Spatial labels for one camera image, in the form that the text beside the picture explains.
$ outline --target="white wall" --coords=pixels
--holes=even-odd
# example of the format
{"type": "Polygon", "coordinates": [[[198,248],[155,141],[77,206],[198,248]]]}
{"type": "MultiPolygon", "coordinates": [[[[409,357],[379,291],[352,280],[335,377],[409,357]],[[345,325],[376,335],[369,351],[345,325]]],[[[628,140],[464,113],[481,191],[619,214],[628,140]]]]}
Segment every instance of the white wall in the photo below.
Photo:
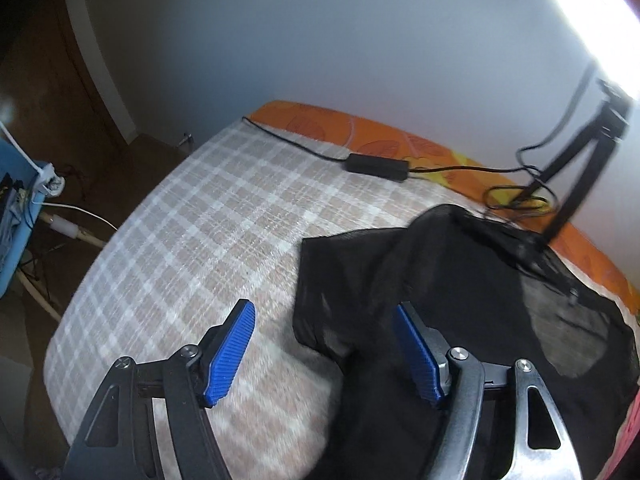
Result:
{"type": "MultiPolygon", "coordinates": [[[[170,144],[184,131],[203,142],[285,99],[511,166],[558,120],[588,62],[550,0],[86,2],[138,129],[170,144]]],[[[562,140],[532,161],[547,161],[599,99],[593,85],[562,140]]],[[[638,160],[640,120],[575,223],[640,285],[638,160]]]]}
{"type": "Polygon", "coordinates": [[[96,40],[85,0],[65,0],[76,43],[95,87],[113,122],[127,142],[137,135],[129,111],[116,88],[96,40]]]}

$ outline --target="black metal bracket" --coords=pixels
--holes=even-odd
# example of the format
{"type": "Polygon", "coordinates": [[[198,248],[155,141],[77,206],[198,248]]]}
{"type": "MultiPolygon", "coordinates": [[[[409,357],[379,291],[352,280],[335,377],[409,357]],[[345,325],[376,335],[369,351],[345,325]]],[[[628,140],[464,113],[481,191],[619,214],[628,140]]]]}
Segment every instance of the black metal bracket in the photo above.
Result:
{"type": "Polygon", "coordinates": [[[540,189],[541,183],[546,184],[574,160],[582,150],[587,148],[589,144],[594,143],[591,156],[585,164],[582,174],[575,182],[574,188],[568,193],[564,203],[542,232],[540,245],[543,247],[558,236],[565,224],[578,211],[602,174],[628,127],[626,118],[629,115],[633,99],[616,86],[606,84],[603,81],[600,82],[600,85],[607,99],[603,102],[598,114],[569,142],[540,175],[532,180],[511,202],[511,205],[517,205],[528,200],[540,189]]]}
{"type": "Polygon", "coordinates": [[[137,364],[128,356],[118,358],[82,420],[63,480],[163,480],[153,398],[165,399],[181,476],[230,480],[205,412],[211,403],[204,393],[210,363],[247,304],[238,301],[223,325],[166,360],[137,364]]]}

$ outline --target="blue textured pad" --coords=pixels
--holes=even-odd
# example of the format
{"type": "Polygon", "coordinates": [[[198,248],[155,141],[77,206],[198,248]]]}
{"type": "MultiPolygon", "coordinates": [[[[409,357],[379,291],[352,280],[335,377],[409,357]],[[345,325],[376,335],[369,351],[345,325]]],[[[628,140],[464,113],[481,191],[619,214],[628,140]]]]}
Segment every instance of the blue textured pad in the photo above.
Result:
{"type": "Polygon", "coordinates": [[[255,307],[247,301],[209,365],[209,384],[204,391],[209,404],[215,406],[228,394],[254,328],[255,307]]]}
{"type": "Polygon", "coordinates": [[[396,307],[393,323],[398,344],[409,365],[418,394],[433,406],[438,405],[445,398],[440,387],[438,365],[402,305],[396,307]]]}

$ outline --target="bright light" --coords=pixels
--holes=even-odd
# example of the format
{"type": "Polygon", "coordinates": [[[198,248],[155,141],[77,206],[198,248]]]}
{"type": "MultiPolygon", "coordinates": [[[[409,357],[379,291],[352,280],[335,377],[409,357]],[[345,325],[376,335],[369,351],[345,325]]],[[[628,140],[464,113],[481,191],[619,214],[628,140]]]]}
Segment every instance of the bright light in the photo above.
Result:
{"type": "Polygon", "coordinates": [[[640,98],[640,21],[625,0],[557,0],[610,82],[640,98]]]}

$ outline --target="black cable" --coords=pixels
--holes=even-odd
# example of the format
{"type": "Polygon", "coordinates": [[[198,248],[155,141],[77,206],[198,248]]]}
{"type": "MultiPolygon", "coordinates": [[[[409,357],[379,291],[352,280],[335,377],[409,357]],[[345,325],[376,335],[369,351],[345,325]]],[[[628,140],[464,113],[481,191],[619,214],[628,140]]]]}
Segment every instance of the black cable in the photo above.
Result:
{"type": "MultiPolygon", "coordinates": [[[[525,152],[530,152],[532,150],[537,150],[539,148],[542,148],[543,146],[546,146],[548,143],[552,142],[564,130],[564,128],[567,126],[571,118],[574,116],[576,108],[578,107],[578,104],[584,97],[584,93],[586,92],[586,89],[588,88],[588,85],[591,79],[593,78],[593,74],[595,70],[596,70],[596,62],[594,60],[591,60],[590,63],[587,65],[587,68],[585,69],[584,73],[582,74],[582,77],[580,78],[578,86],[576,87],[574,94],[572,95],[571,100],[567,105],[567,108],[564,110],[562,117],[560,118],[560,120],[558,121],[558,124],[556,124],[554,129],[551,130],[551,132],[540,142],[537,142],[530,146],[524,146],[516,150],[515,156],[516,156],[516,160],[519,163],[518,167],[505,168],[505,169],[485,168],[483,166],[462,166],[462,165],[442,166],[440,168],[418,167],[418,168],[410,168],[409,173],[427,174],[427,173],[441,173],[443,171],[481,171],[484,173],[517,173],[518,171],[526,171],[529,174],[529,176],[533,180],[535,180],[542,189],[546,190],[546,192],[548,192],[549,195],[551,195],[551,199],[548,199],[540,195],[532,195],[522,202],[511,202],[508,204],[501,204],[501,203],[491,204],[490,197],[494,191],[523,190],[523,189],[526,189],[527,187],[527,186],[518,186],[516,184],[509,185],[509,186],[505,186],[505,185],[491,186],[487,188],[482,194],[482,201],[484,202],[484,206],[486,208],[485,211],[488,211],[488,210],[490,211],[498,211],[498,210],[524,211],[521,215],[517,215],[515,218],[511,219],[511,221],[518,221],[523,218],[530,218],[535,216],[544,216],[555,211],[558,208],[558,203],[559,203],[558,196],[545,182],[542,182],[540,180],[540,169],[537,166],[524,163],[522,154],[525,152]],[[527,205],[528,203],[531,203],[531,202],[542,202],[542,204],[536,205],[536,206],[527,205]]],[[[304,152],[310,153],[311,155],[315,155],[316,157],[321,158],[322,160],[326,160],[328,162],[338,162],[339,164],[342,164],[346,161],[346,158],[337,158],[334,156],[324,155],[323,153],[315,152],[311,148],[308,148],[303,144],[296,142],[295,140],[287,139],[286,137],[280,136],[263,126],[260,126],[260,124],[255,123],[254,121],[252,121],[246,116],[243,116],[242,119],[248,122],[249,124],[255,126],[259,130],[263,131],[264,133],[269,134],[270,136],[275,137],[277,139],[280,139],[286,142],[287,144],[290,144],[291,146],[295,146],[300,150],[303,150],[304,152]]]]}
{"type": "Polygon", "coordinates": [[[527,171],[527,168],[519,166],[517,168],[502,170],[500,168],[485,168],[484,166],[443,166],[440,168],[411,168],[409,173],[440,173],[441,171],[457,170],[484,171],[485,173],[516,173],[517,171],[527,171]]]}
{"type": "Polygon", "coordinates": [[[551,133],[549,133],[548,136],[546,136],[537,144],[524,146],[516,150],[516,160],[518,161],[518,164],[520,164],[521,166],[526,166],[522,158],[523,153],[530,152],[531,150],[537,150],[539,148],[542,148],[543,146],[546,146],[564,130],[565,126],[567,126],[571,118],[574,116],[575,110],[578,107],[578,104],[580,104],[580,101],[584,97],[584,93],[589,87],[589,83],[591,81],[591,78],[593,78],[593,74],[596,71],[596,67],[597,67],[596,62],[592,59],[590,63],[587,65],[587,68],[584,70],[584,73],[582,74],[582,78],[580,79],[580,82],[578,83],[578,86],[574,91],[574,95],[571,97],[571,100],[569,101],[569,104],[567,105],[564,111],[564,114],[562,114],[562,117],[560,118],[560,120],[558,121],[558,124],[556,124],[554,129],[551,130],[551,133]]]}
{"type": "Polygon", "coordinates": [[[576,108],[578,107],[578,104],[580,104],[580,101],[582,100],[582,98],[584,97],[584,93],[586,92],[589,83],[591,82],[591,79],[593,78],[593,75],[596,71],[596,62],[594,59],[591,59],[591,61],[588,63],[586,69],[584,70],[584,73],[582,74],[582,77],[580,78],[580,81],[578,82],[578,86],[576,87],[574,94],[572,95],[569,104],[567,105],[567,107],[564,110],[564,113],[562,114],[562,117],[560,117],[560,120],[558,121],[558,124],[556,124],[556,126],[554,127],[553,130],[551,130],[551,132],[548,134],[548,136],[546,136],[544,139],[540,140],[540,142],[537,142],[535,144],[532,144],[530,146],[524,146],[522,148],[519,148],[516,150],[515,156],[516,156],[516,160],[518,161],[518,164],[520,164],[520,167],[523,168],[525,171],[527,171],[527,173],[529,173],[529,176],[531,177],[532,180],[534,180],[539,187],[541,187],[542,189],[546,190],[546,192],[549,193],[549,195],[551,195],[551,200],[547,200],[546,198],[539,196],[539,195],[533,195],[528,197],[527,199],[523,200],[523,201],[518,201],[518,202],[511,202],[509,204],[504,204],[504,205],[491,205],[489,203],[489,197],[491,196],[491,193],[494,192],[495,190],[514,190],[514,191],[522,191],[524,189],[526,189],[528,186],[491,186],[489,187],[487,190],[485,190],[482,199],[484,201],[484,206],[488,209],[488,210],[530,210],[532,212],[530,213],[523,213],[522,215],[516,216],[515,218],[512,219],[512,221],[518,221],[521,220],[523,218],[530,218],[530,217],[534,217],[534,216],[544,216],[547,215],[549,213],[555,212],[558,209],[558,204],[559,204],[559,200],[558,200],[558,196],[554,193],[554,191],[542,180],[540,180],[540,170],[535,167],[532,166],[530,164],[526,164],[524,162],[524,158],[523,158],[523,154],[525,152],[530,152],[532,150],[537,150],[539,148],[542,148],[543,146],[548,145],[550,142],[552,142],[563,130],[564,128],[567,126],[567,124],[569,123],[569,121],[572,119],[572,117],[575,114],[576,108]],[[543,203],[545,203],[547,206],[550,207],[544,207],[544,208],[531,208],[531,207],[527,207],[525,204],[530,202],[530,201],[536,201],[536,202],[540,202],[542,201],[543,203]]]}
{"type": "Polygon", "coordinates": [[[44,261],[44,257],[47,256],[48,254],[57,251],[58,249],[61,249],[62,247],[65,247],[68,243],[70,242],[70,240],[67,240],[65,242],[62,242],[61,244],[57,244],[55,246],[53,246],[50,249],[47,249],[46,251],[44,251],[42,254],[37,253],[37,251],[35,249],[33,249],[33,247],[30,246],[30,251],[31,254],[33,254],[33,256],[31,258],[29,258],[26,262],[22,262],[21,265],[22,266],[27,266],[30,263],[33,263],[34,265],[36,265],[39,261],[44,261]]]}
{"type": "Polygon", "coordinates": [[[34,288],[36,288],[36,290],[39,292],[38,287],[36,286],[36,283],[40,283],[40,279],[32,274],[29,274],[28,272],[24,272],[23,268],[20,268],[20,270],[22,271],[22,273],[24,274],[24,277],[27,278],[27,281],[29,283],[31,283],[31,285],[34,286],[34,288]]]}
{"type": "Polygon", "coordinates": [[[28,202],[27,202],[26,207],[24,209],[24,222],[25,222],[25,224],[27,224],[27,227],[31,231],[33,231],[34,227],[36,227],[36,221],[33,219],[33,214],[31,213],[31,207],[30,207],[31,200],[29,200],[29,195],[27,195],[27,200],[28,200],[28,202]],[[29,220],[31,220],[31,225],[29,225],[29,222],[27,221],[27,217],[26,217],[27,213],[29,215],[29,220]]]}
{"type": "Polygon", "coordinates": [[[75,177],[78,180],[78,184],[80,186],[80,202],[86,202],[86,189],[85,189],[85,181],[86,175],[78,170],[73,164],[65,164],[62,166],[60,170],[57,170],[56,173],[58,176],[63,176],[64,178],[69,179],[69,177],[75,177]]]}
{"type": "Polygon", "coordinates": [[[336,156],[329,156],[329,155],[325,155],[324,153],[315,152],[311,148],[306,147],[304,144],[300,144],[299,142],[296,142],[295,140],[287,139],[287,137],[280,136],[277,133],[272,132],[272,131],[268,130],[267,128],[263,127],[263,126],[260,126],[260,124],[254,123],[247,116],[243,116],[242,120],[247,121],[249,124],[252,124],[253,126],[258,128],[259,130],[264,131],[266,134],[269,134],[270,136],[275,137],[276,139],[283,140],[287,144],[290,144],[291,146],[295,146],[296,148],[300,148],[300,150],[303,150],[304,152],[311,153],[312,155],[315,155],[316,157],[321,158],[322,160],[326,160],[328,162],[339,162],[340,164],[343,163],[345,160],[347,160],[346,158],[338,158],[336,156]]]}

